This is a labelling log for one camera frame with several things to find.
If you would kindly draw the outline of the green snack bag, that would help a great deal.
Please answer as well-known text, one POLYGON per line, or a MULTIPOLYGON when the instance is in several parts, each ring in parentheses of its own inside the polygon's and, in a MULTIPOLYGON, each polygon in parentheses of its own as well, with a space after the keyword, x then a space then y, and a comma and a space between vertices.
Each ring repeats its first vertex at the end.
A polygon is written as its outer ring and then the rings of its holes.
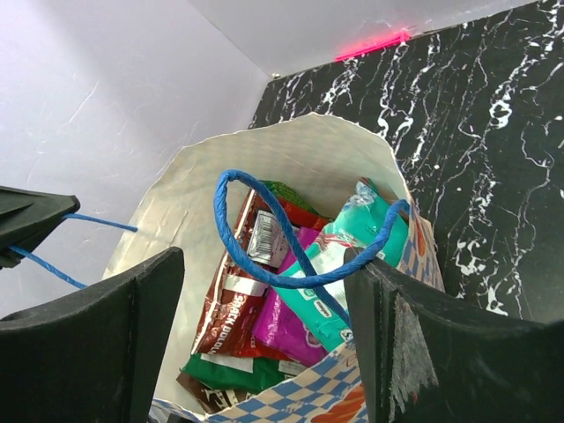
POLYGON ((293 360, 238 358, 192 351, 182 373, 212 389, 245 390, 256 394, 299 374, 305 368, 307 367, 293 360))

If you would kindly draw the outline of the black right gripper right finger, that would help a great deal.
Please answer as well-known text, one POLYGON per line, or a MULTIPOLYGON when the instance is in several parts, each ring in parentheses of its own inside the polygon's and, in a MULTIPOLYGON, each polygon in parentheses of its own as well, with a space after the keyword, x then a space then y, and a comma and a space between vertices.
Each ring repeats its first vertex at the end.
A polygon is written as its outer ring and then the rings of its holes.
POLYGON ((485 311, 382 260, 345 295, 370 421, 562 421, 562 323, 485 311))

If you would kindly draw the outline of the red Doritos chip bag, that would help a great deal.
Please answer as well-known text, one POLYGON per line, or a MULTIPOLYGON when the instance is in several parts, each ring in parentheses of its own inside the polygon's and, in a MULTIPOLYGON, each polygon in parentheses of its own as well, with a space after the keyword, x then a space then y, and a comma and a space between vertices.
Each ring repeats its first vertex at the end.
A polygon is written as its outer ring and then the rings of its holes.
MULTIPOLYGON (((253 263, 272 273, 280 274, 296 261, 275 216, 254 190, 243 202, 234 238, 253 263)), ((252 333, 271 288, 223 254, 204 300, 193 353, 292 360, 252 333)))

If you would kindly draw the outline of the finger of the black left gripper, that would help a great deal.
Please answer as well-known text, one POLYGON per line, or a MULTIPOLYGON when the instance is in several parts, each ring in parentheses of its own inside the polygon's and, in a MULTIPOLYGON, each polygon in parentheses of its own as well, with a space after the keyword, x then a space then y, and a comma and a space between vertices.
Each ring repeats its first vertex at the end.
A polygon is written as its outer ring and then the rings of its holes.
POLYGON ((22 259, 11 248, 33 252, 62 222, 77 212, 73 196, 1 187, 1 268, 14 268, 22 259))

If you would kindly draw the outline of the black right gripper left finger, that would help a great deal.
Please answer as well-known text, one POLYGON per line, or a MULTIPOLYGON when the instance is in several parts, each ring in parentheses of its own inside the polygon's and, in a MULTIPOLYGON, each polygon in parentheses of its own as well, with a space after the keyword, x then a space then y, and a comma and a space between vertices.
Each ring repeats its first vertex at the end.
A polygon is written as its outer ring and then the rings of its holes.
POLYGON ((177 247, 1 320, 3 422, 145 422, 184 278, 177 247))

